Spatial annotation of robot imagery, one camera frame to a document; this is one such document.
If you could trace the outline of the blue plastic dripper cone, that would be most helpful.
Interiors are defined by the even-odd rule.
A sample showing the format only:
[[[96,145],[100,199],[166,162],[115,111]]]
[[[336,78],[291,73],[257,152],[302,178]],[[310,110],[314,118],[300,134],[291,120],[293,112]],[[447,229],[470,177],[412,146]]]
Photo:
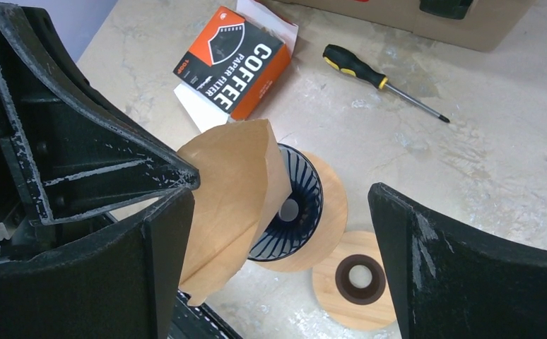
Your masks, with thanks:
[[[291,192],[250,249],[251,261],[272,262],[293,255],[310,240],[323,213],[323,184],[313,163],[289,145],[280,143],[278,148]]]

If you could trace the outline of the brown paper coffee filter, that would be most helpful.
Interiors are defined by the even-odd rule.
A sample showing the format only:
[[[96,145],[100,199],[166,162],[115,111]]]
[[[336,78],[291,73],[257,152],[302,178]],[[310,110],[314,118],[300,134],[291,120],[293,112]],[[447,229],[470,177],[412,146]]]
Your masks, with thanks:
[[[241,269],[250,249],[291,193],[288,173],[267,119],[213,127],[179,155],[199,170],[194,216],[180,290],[203,304]]]

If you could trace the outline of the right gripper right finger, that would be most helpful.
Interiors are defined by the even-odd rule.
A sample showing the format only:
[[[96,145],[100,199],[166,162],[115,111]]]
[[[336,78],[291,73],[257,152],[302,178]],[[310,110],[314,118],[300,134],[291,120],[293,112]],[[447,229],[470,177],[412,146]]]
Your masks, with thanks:
[[[403,338],[547,338],[547,251],[375,183],[368,203]]]

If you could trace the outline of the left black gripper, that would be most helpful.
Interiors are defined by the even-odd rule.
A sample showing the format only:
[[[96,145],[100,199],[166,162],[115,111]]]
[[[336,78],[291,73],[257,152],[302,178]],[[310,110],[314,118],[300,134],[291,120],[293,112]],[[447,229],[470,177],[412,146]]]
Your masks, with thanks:
[[[46,10],[0,2],[0,263],[40,252],[27,214],[73,222],[199,185],[90,85]]]

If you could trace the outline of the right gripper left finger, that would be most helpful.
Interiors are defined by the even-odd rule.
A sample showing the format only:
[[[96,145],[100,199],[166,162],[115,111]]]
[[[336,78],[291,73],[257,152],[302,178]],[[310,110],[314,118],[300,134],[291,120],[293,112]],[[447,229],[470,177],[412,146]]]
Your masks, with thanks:
[[[166,338],[194,212],[180,189],[28,261],[0,264],[0,338]]]

